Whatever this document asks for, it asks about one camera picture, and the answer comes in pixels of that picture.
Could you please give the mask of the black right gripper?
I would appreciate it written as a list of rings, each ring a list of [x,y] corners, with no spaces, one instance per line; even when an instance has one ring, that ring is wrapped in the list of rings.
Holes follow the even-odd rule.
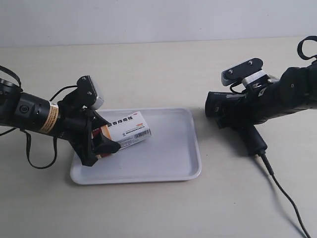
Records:
[[[285,102],[283,101],[283,80],[269,79],[265,84],[251,91],[245,90],[241,95],[246,99],[243,103],[250,122],[262,124],[269,119],[285,115]],[[237,106],[216,106],[216,123],[219,128],[237,126]]]

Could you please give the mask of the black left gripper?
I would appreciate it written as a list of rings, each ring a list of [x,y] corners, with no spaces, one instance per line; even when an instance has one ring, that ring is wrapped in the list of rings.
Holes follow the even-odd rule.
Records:
[[[93,128],[109,125],[109,122],[91,108],[93,95],[87,92],[75,87],[57,105],[61,109],[59,137],[69,142],[83,166],[91,167],[98,160],[96,155],[116,153],[121,145],[102,133],[92,139]]]

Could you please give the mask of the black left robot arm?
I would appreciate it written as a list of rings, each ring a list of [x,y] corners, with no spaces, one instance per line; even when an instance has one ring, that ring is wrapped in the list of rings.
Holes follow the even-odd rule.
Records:
[[[70,143],[82,165],[91,167],[98,155],[113,154],[120,144],[107,138],[99,130],[109,122],[97,113],[103,104],[102,96],[90,76],[77,80],[75,90],[61,101],[53,103],[23,92],[15,84],[0,81],[0,123],[26,133],[37,132]]]

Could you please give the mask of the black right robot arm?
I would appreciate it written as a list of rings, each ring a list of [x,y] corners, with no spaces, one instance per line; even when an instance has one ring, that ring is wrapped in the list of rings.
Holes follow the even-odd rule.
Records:
[[[262,124],[269,119],[316,109],[317,63],[289,67],[280,78],[262,69],[263,61],[253,58],[222,72],[222,84],[244,90],[208,93],[206,117],[215,117],[220,128]]]

